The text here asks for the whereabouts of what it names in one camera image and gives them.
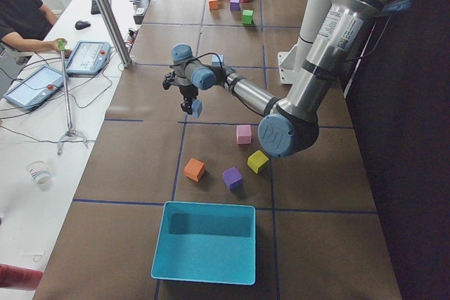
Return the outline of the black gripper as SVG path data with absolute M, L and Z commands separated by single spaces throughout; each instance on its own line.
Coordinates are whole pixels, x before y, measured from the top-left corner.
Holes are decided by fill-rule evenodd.
M 192 102 L 198 97 L 198 88 L 191 84 L 188 86 L 180 86 L 179 91 L 184 98 L 181 109 L 187 114 L 192 114 Z

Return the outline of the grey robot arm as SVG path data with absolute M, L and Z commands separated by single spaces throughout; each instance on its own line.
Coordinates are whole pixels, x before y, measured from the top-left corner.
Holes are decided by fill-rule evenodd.
M 317 110 L 338 77 L 349 52 L 358 46 L 372 19 L 404 11 L 412 0 L 311 0 L 319 10 L 315 40 L 305 56 L 293 48 L 293 84 L 277 98 L 225 65 L 206 65 L 187 44 L 172 49 L 172 67 L 163 88 L 175 86 L 183 96 L 181 109 L 193 113 L 199 91 L 221 86 L 260 115 L 258 139 L 273 157 L 286 157 L 309 148 L 319 135 Z

